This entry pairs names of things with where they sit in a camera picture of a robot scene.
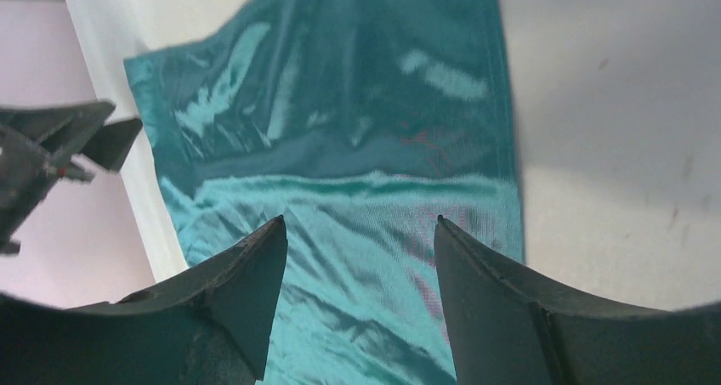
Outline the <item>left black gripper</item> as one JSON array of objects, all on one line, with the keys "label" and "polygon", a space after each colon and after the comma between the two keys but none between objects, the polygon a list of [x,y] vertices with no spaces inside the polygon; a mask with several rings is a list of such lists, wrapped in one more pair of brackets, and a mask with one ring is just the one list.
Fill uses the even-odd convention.
[{"label": "left black gripper", "polygon": [[79,152],[111,173],[127,159],[143,123],[138,117],[109,122],[108,99],[76,105],[1,108],[1,254],[16,256],[12,239],[60,180],[89,183],[94,174],[72,162]]}]

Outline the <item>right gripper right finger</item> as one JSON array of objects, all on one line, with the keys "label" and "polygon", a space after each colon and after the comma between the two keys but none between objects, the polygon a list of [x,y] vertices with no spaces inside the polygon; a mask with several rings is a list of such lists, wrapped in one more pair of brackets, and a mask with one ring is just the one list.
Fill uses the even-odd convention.
[{"label": "right gripper right finger", "polygon": [[460,384],[717,384],[720,305],[674,311],[553,280],[438,218],[434,255]]}]

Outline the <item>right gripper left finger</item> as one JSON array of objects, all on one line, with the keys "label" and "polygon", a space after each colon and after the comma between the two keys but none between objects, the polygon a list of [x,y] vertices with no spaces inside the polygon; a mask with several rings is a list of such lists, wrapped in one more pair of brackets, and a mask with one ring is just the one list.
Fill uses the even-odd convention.
[{"label": "right gripper left finger", "polygon": [[287,261],[275,217],[234,246],[115,303],[1,296],[4,384],[254,384]]}]

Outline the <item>teal satin napkin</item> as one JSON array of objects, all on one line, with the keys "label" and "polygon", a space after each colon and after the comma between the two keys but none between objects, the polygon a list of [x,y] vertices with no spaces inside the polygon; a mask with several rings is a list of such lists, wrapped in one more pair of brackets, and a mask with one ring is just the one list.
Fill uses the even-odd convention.
[{"label": "teal satin napkin", "polygon": [[268,384],[453,384],[437,218],[524,257],[498,0],[250,0],[127,58],[190,266],[282,216]]}]

